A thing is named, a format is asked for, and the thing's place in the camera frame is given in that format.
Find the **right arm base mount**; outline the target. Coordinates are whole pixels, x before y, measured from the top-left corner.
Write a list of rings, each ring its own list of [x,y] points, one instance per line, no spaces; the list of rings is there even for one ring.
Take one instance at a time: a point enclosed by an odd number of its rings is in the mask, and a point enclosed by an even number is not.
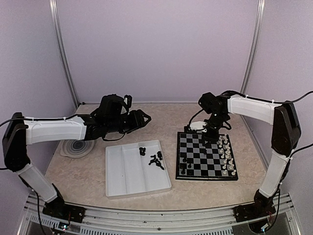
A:
[[[274,205],[266,207],[259,207],[255,203],[239,205],[233,209],[236,222],[243,222],[275,214],[276,209]]]

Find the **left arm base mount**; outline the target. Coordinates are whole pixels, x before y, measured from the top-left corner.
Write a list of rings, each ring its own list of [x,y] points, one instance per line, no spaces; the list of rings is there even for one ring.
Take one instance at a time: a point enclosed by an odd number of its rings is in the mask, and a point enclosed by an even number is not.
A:
[[[43,214],[69,222],[82,223],[86,209],[80,206],[64,204],[61,207],[45,205]]]

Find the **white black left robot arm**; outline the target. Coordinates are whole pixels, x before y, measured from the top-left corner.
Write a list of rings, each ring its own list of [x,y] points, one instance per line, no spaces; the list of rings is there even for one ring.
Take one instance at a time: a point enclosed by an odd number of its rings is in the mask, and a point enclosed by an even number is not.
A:
[[[31,163],[27,146],[49,141],[107,141],[108,133],[129,134],[145,127],[152,118],[141,109],[131,110],[132,97],[116,94],[102,97],[100,105],[90,114],[74,114],[61,118],[25,117],[14,113],[4,121],[7,129],[2,138],[5,169],[18,174],[62,218],[68,214],[58,189]]]

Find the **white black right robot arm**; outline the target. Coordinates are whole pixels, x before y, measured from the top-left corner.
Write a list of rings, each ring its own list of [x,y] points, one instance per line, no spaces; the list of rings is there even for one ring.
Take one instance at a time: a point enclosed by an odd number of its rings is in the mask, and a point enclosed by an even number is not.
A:
[[[294,101],[269,101],[250,97],[236,91],[220,95],[203,94],[198,104],[210,115],[208,120],[191,122],[192,131],[201,131],[206,141],[216,142],[219,130],[229,129],[230,114],[241,115],[266,122],[272,126],[272,156],[266,176],[255,194],[255,203],[250,206],[254,217],[261,217],[269,210],[268,200],[276,194],[288,172],[290,162],[301,137],[301,128]]]

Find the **white plastic tray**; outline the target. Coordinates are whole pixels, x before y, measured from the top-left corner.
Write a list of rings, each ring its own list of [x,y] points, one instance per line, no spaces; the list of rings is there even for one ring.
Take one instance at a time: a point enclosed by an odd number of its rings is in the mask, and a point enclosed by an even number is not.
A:
[[[146,148],[146,155],[140,156],[139,148]],[[162,170],[154,163],[148,165],[151,155],[161,151],[160,141],[144,141],[105,149],[106,196],[109,199],[130,198],[157,194],[171,190],[172,184],[162,153]]]

